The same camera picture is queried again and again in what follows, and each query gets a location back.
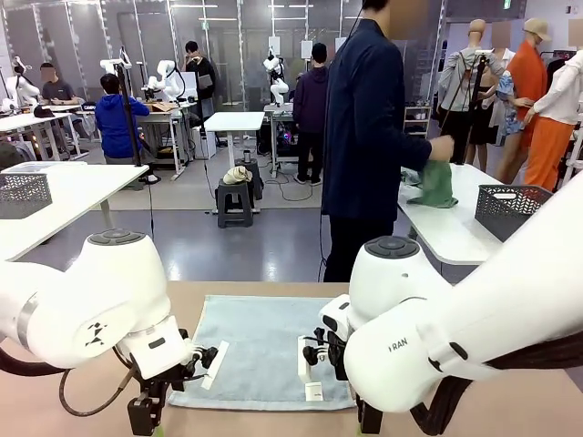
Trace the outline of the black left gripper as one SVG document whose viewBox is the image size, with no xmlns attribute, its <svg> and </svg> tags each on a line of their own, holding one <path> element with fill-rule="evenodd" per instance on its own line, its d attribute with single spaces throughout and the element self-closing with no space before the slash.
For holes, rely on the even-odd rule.
<svg viewBox="0 0 583 437">
<path fill-rule="evenodd" d="M 164 435 L 161 425 L 169 383 L 138 380 L 140 394 L 128 403 L 128 417 L 133 435 Z"/>
</svg>

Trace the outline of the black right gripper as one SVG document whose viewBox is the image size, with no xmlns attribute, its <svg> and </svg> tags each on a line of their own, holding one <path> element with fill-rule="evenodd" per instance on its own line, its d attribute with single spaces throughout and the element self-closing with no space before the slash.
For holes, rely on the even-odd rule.
<svg viewBox="0 0 583 437">
<path fill-rule="evenodd" d="M 384 413 L 356 395 L 357 418 L 360 433 L 379 433 L 381 431 Z"/>
</svg>

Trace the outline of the person's right hand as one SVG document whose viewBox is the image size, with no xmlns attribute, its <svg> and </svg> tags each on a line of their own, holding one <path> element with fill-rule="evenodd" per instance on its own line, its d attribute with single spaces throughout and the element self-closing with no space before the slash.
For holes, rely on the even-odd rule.
<svg viewBox="0 0 583 437">
<path fill-rule="evenodd" d="M 430 140 L 431 154 L 429 159 L 432 161 L 448 162 L 453 156 L 455 141 L 449 136 L 435 137 Z"/>
</svg>

